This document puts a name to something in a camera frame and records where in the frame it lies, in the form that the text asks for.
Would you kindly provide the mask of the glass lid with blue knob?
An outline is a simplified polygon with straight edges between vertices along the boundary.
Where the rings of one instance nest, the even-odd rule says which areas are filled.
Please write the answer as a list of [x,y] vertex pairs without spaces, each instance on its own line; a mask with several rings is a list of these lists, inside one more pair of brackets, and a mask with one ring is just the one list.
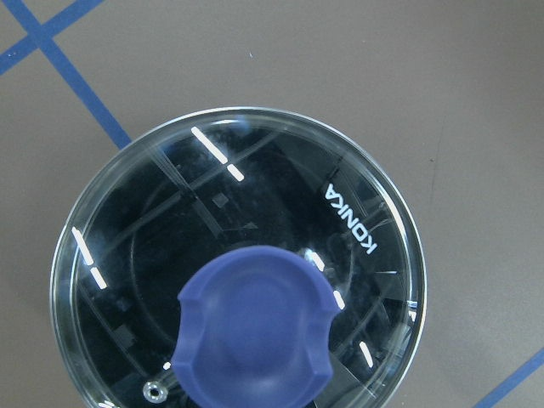
[[88,407],[383,407],[426,289],[411,212],[364,150],[234,107],[162,124],[96,175],[50,299]]

